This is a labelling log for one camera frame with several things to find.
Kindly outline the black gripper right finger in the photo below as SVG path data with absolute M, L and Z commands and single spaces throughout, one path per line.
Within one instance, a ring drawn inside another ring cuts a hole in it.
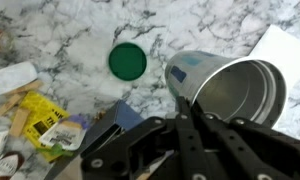
M 227 123 L 204 113 L 198 103 L 192 111 L 199 118 L 205 137 L 220 149 L 222 163 L 234 180 L 283 180 L 284 174 L 265 163 Z

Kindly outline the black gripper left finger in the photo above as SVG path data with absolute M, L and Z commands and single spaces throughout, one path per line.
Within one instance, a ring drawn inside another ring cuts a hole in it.
M 209 168 L 199 132 L 194 127 L 190 107 L 184 97 L 177 97 L 176 103 L 179 112 L 176 118 L 176 128 L 183 177 L 186 180 L 208 180 Z

